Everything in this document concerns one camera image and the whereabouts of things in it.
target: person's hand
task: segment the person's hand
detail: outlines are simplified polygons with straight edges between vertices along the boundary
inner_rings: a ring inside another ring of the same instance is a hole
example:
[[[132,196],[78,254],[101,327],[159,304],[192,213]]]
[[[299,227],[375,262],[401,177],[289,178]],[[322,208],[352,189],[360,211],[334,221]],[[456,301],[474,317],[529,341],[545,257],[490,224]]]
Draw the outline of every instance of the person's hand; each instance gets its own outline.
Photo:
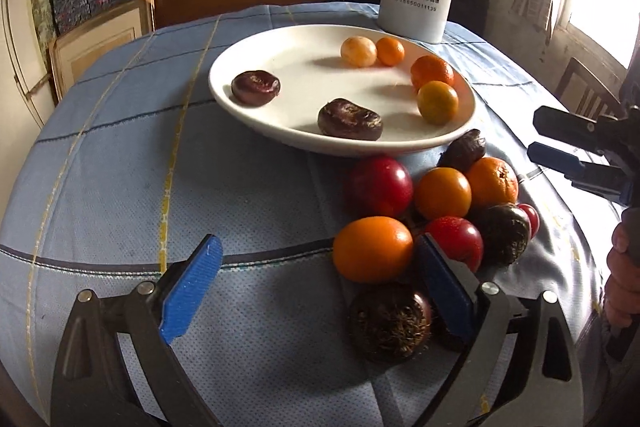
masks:
[[[604,286],[604,311],[612,326],[626,328],[631,325],[631,315],[640,314],[640,267],[625,253],[629,238],[622,223],[613,231],[611,242],[613,248],[607,256],[611,276]]]

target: white plate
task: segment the white plate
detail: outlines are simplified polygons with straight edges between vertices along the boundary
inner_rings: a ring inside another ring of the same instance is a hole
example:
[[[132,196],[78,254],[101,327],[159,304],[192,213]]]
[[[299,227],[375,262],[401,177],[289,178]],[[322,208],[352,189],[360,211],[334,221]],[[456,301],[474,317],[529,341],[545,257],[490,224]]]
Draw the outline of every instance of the white plate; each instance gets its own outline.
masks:
[[[258,33],[225,50],[209,70],[209,87],[218,103],[257,132],[286,145],[335,156],[365,156],[421,151],[446,144],[469,129],[476,99],[454,70],[460,99],[456,117],[444,126],[427,124],[416,105],[410,68],[429,52],[399,39],[405,58],[394,68],[351,68],[340,58],[347,37],[376,42],[386,34],[337,25],[301,25]],[[231,81],[248,70],[264,70],[280,79],[280,94],[262,107],[245,107],[231,93]],[[318,112],[334,98],[346,98],[378,113],[383,133],[377,141],[324,136]]]

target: wooden chair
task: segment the wooden chair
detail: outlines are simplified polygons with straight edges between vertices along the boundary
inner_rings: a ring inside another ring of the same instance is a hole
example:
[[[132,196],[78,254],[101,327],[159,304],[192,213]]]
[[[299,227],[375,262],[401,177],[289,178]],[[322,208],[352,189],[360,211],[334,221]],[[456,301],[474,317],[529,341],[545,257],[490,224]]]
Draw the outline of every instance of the wooden chair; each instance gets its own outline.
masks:
[[[596,119],[601,114],[612,114],[617,118],[624,116],[624,110],[618,99],[607,89],[607,86],[598,80],[597,76],[591,73],[591,71],[575,57],[569,60],[569,64],[560,79],[560,83],[554,91],[554,95],[558,100],[561,100],[562,95],[574,75],[578,76],[586,84],[578,107],[574,111],[576,114],[593,119]]]

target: blue tablecloth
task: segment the blue tablecloth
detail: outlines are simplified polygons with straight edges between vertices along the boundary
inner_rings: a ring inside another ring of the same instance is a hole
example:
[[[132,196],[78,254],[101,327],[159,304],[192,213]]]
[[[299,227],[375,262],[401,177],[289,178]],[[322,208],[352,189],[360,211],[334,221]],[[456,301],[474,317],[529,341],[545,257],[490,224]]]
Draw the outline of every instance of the blue tablecloth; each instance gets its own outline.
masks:
[[[0,359],[36,410],[48,414],[58,343],[81,289],[128,293],[215,233],[224,266],[172,346],[225,426],[415,421],[456,355],[431,343],[380,371],[352,351],[344,322],[356,288],[335,272],[330,238],[350,220],[341,179],[353,161],[255,134],[217,107],[207,84],[216,57],[245,37],[306,23],[376,28],[376,11],[260,6],[162,28],[100,58],[69,90],[31,149],[0,229]],[[556,292],[578,341],[597,321],[618,211],[529,162],[526,147],[539,139],[533,111],[561,106],[523,69],[453,23],[442,44],[425,47],[469,79],[489,154],[509,161],[520,199],[543,219],[523,257],[494,280],[519,296]],[[401,160],[418,178],[441,152]],[[122,346],[140,400],[161,415],[126,337]],[[503,374],[502,363],[484,405]]]

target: chair backrest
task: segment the chair backrest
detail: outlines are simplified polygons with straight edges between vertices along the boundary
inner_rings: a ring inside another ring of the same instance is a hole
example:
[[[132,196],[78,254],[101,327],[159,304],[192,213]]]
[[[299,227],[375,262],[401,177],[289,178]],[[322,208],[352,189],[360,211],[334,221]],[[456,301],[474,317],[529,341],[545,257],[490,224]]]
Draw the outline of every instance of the chair backrest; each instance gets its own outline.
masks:
[[[574,75],[582,80],[584,87],[580,86],[577,91],[576,89],[572,89],[574,97],[571,102],[562,101],[562,96],[569,87],[569,83]],[[601,114],[612,114],[618,118],[624,116],[624,111],[618,99],[607,89],[607,86],[599,81],[599,79],[575,57],[569,60],[569,64],[562,74],[562,78],[554,91],[554,95],[567,109],[581,116],[586,116],[587,118],[596,119]]]

